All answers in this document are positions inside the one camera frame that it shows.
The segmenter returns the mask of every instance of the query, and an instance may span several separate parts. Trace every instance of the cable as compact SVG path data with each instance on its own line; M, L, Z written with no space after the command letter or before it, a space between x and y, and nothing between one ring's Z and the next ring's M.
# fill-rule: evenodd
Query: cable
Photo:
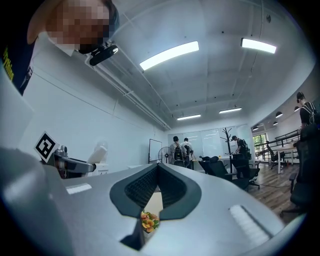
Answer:
M291 186L271 186L271 185L265 185L265 184L260 184L258 182L256 182L256 184L261 185L261 186L266 186L266 187L272 187L272 188L276 188L276 189L280 189L280 188L290 188Z

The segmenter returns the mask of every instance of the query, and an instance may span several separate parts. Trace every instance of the black office chair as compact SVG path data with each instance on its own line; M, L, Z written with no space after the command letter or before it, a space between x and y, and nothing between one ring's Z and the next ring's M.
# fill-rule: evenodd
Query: black office chair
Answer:
M225 179L243 190L248 190L249 179L233 179L233 176L237 175L237 173L228 173L226 167L219 161L217 156L212 157L210 161L200 161L199 163L207 174Z
M301 130L301 140L296 143L299 157L299 172L292 173L289 177L291 181L291 197L290 201L297 207L294 209L282 210L280 216L284 213L307 212L314 206L316 190L319 180L319 154L320 154L320 134L317 133L316 126L311 125Z
M277 165L279 164L278 154L275 154L275 153L273 152L273 150L272 150L271 147L269 146L269 141L266 141L266 147L267 147L267 149L268 149L269 152L270 152L271 161L273 162L273 163L272 163L272 166L271 166L271 169L272 169L273 167L275 167L275 166L277 166ZM283 159L283 162L285 161L285 156L286 156L285 152L281 152L281 153L280 153L280 164L281 164L281 159Z
M258 187L258 190L260 189L260 185L256 183L256 177L258 176L258 173L260 171L259 164L260 161L257 163L256 168L250 168L249 167L249 160L248 159L232 159L231 163L236 168L237 175L236 177L238 179L241 179L241 173L242 176L246 179L249 179L249 185Z

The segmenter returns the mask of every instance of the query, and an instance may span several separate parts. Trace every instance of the white cloth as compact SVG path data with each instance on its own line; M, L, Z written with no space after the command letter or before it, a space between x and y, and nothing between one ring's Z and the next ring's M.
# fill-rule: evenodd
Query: white cloth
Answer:
M185 146L188 146L188 147L190 148L190 150L189 150L189 155L187 155L187 149L185 148ZM190 159L190 161L191 161L191 160L192 160L191 151L194 150L194 149L192 148L191 143L188 142L188 141L185 141L185 142L181 143L181 147L182 147L182 151L183 151L184 157L188 157L188 156L189 156L189 159Z

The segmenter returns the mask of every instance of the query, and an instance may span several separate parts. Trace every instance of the desk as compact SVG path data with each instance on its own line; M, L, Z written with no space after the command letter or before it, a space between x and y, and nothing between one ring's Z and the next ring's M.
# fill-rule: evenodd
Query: desk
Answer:
M281 152L291 152L291 164L293 165L294 164L294 150L296 150L297 148L294 147L292 144L288 144L288 145L285 145L284 147L278 147L275 149L275 151L278 152L278 174L281 173L281 159L280 159L280 153Z

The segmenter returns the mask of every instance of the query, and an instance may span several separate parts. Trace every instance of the black grille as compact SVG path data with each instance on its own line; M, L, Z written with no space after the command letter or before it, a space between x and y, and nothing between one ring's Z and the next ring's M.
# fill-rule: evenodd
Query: black grille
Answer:
M186 184L165 169L158 171L158 185L164 209L179 201L187 191Z
M134 180L124 188L128 198L145 208L157 187L157 168Z

